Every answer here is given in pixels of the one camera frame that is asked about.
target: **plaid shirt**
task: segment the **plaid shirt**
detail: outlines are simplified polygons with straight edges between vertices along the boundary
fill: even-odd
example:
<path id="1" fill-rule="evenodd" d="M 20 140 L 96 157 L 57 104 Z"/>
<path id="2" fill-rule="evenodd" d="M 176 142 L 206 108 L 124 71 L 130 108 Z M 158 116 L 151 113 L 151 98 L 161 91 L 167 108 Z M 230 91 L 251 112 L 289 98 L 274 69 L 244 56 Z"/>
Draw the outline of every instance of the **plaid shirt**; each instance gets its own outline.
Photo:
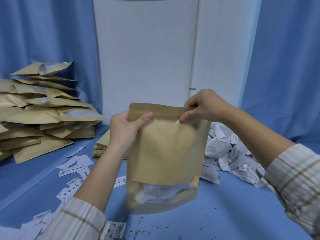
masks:
<path id="1" fill-rule="evenodd" d="M 268 167 L 265 178 L 288 217 L 312 238 L 320 239 L 320 155 L 296 144 Z M 71 198 L 41 236 L 41 240 L 103 240 L 106 217 L 91 204 Z"/>

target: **curtain fold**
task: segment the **curtain fold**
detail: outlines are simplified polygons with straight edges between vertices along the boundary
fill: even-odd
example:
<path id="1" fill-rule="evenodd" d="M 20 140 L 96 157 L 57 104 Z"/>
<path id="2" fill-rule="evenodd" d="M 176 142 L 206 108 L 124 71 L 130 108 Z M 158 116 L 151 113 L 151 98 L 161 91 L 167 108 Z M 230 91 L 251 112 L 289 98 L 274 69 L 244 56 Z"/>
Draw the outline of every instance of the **curtain fold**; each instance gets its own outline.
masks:
<path id="1" fill-rule="evenodd" d="M 262 0 L 242 109 L 286 138 L 320 143 L 320 0 Z"/>
<path id="2" fill-rule="evenodd" d="M 102 112 L 92 0 L 0 0 L 0 13 L 2 78 L 34 61 L 74 61 L 66 76 Z"/>

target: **white wall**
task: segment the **white wall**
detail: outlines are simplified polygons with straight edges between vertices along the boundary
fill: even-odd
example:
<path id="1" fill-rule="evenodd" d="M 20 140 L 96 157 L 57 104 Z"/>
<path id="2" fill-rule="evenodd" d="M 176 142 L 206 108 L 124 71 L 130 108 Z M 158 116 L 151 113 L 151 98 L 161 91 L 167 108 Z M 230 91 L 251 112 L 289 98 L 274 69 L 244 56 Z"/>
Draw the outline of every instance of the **white wall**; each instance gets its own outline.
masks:
<path id="1" fill-rule="evenodd" d="M 131 102 L 183 106 L 198 0 L 93 3 L 103 114 L 110 118 L 127 110 Z"/>
<path id="2" fill-rule="evenodd" d="M 200 0 L 191 86 L 239 107 L 262 0 Z"/>

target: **person's left arm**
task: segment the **person's left arm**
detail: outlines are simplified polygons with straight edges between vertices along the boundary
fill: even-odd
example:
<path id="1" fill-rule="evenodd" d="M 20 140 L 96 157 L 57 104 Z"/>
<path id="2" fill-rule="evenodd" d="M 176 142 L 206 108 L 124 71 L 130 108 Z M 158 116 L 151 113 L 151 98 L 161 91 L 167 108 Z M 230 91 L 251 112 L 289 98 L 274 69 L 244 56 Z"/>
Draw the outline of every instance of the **person's left arm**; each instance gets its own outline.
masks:
<path id="1" fill-rule="evenodd" d="M 105 227 L 105 212 L 123 158 L 137 131 L 152 117 L 145 114 L 133 122 L 128 112 L 112 116 L 110 143 L 99 161 L 66 205 L 50 223 L 41 240 L 99 239 Z"/>

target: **pile of white bags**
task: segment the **pile of white bags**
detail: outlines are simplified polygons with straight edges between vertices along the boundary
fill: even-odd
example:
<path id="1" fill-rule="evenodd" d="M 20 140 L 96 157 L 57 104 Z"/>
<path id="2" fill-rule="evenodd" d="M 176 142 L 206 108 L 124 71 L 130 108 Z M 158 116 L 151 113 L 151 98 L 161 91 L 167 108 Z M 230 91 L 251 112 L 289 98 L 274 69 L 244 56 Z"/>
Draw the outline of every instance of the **pile of white bags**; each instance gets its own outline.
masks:
<path id="1" fill-rule="evenodd" d="M 255 187 L 265 185 L 260 180 L 265 170 L 238 136 L 224 124 L 212 122 L 200 177 L 219 184 L 216 170 L 232 173 Z"/>

